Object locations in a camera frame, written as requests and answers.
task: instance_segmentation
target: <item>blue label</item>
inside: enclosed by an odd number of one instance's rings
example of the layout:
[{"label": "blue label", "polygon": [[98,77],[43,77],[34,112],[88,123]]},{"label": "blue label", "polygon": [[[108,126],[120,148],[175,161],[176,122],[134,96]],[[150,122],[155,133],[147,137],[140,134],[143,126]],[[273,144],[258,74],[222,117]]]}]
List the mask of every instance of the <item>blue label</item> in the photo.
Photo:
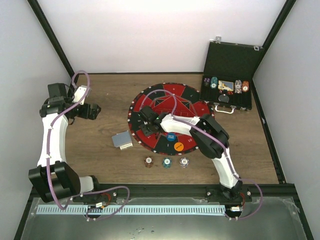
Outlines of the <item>blue label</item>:
[{"label": "blue label", "polygon": [[174,140],[176,140],[176,135],[173,132],[169,132],[166,136],[166,139],[170,142],[173,142]]}]

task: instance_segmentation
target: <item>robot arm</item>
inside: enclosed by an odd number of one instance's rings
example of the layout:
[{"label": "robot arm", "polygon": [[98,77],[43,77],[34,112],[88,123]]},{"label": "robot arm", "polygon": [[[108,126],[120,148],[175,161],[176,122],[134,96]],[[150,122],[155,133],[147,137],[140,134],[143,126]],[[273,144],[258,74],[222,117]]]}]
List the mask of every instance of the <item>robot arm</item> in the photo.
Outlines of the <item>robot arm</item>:
[{"label": "robot arm", "polygon": [[78,87],[73,98],[69,98],[65,85],[55,83],[48,85],[49,98],[44,102],[40,110],[40,116],[43,122],[43,141],[40,159],[37,168],[29,170],[29,179],[39,193],[44,202],[53,200],[51,195],[47,166],[47,140],[50,131],[50,172],[54,192],[58,199],[63,199],[77,195],[79,193],[89,192],[94,188],[94,177],[79,177],[66,162],[65,138],[69,119],[75,117],[94,120],[97,118],[101,108],[97,104],[84,103],[84,100],[71,111],[59,117],[54,126],[52,121],[65,109],[74,105],[85,94],[87,87]]},{"label": "robot arm", "polygon": [[[168,113],[158,115],[149,106],[143,107],[139,115],[144,120],[144,124],[140,128],[146,136],[156,132],[175,132],[193,137],[201,153],[212,160],[219,175],[223,195],[228,200],[238,196],[242,181],[237,179],[239,175],[230,158],[229,135],[211,115],[205,114],[202,117],[181,117]],[[226,154],[218,143],[193,126],[221,142],[225,147]]]}]

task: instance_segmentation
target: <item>wooden surface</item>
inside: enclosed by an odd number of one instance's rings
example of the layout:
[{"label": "wooden surface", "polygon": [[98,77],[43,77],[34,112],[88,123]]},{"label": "wooden surface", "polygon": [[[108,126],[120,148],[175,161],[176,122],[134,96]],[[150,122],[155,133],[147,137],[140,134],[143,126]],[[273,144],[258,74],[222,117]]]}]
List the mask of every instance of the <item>wooden surface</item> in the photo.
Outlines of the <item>wooden surface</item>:
[{"label": "wooden surface", "polygon": [[[66,132],[68,164],[84,177],[95,175],[101,183],[145,184],[217,184],[219,176],[213,162],[195,150],[185,156],[189,166],[181,168],[172,156],[172,166],[162,166],[163,155],[153,153],[132,138],[133,147],[115,148],[112,136],[128,127],[128,110],[138,93],[162,82],[183,83],[200,89],[199,74],[92,74],[91,93],[87,103],[96,103],[102,110],[96,120],[76,118]],[[83,75],[78,86],[86,85]],[[236,110],[234,114],[215,112],[215,119],[228,132],[230,155],[242,178],[259,184],[277,184],[277,176],[264,131],[253,101],[252,110]],[[151,156],[154,165],[147,168],[144,158]]]}]

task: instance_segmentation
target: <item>white wall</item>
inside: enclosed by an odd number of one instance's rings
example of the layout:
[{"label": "white wall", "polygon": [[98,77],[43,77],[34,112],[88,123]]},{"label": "white wall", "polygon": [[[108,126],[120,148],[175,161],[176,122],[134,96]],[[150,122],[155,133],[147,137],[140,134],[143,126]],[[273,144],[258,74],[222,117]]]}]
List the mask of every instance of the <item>white wall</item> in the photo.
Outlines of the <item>white wall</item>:
[{"label": "white wall", "polygon": [[254,83],[286,179],[320,239],[320,1],[298,0]]},{"label": "white wall", "polygon": [[47,84],[70,82],[27,1],[0,0],[0,239],[13,239],[42,146]]},{"label": "white wall", "polygon": [[209,40],[261,46],[285,0],[39,0],[75,69],[202,72]]}]

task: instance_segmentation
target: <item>poker chip case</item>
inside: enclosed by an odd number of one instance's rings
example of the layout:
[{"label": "poker chip case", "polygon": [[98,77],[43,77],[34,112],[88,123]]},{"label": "poker chip case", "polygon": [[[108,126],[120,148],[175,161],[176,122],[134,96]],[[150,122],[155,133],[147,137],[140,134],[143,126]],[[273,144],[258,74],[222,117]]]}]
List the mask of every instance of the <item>poker chip case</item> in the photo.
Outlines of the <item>poker chip case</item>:
[{"label": "poker chip case", "polygon": [[[208,101],[218,107],[251,110],[253,75],[263,51],[260,46],[210,41],[203,70],[200,100]],[[217,79],[218,85],[221,81],[233,83],[234,90],[221,90],[220,86],[212,88],[208,84],[208,79],[210,81]],[[248,84],[247,91],[242,90],[241,93],[238,93],[238,89],[235,91],[235,82],[237,81],[237,84],[239,80],[244,86]]]}]

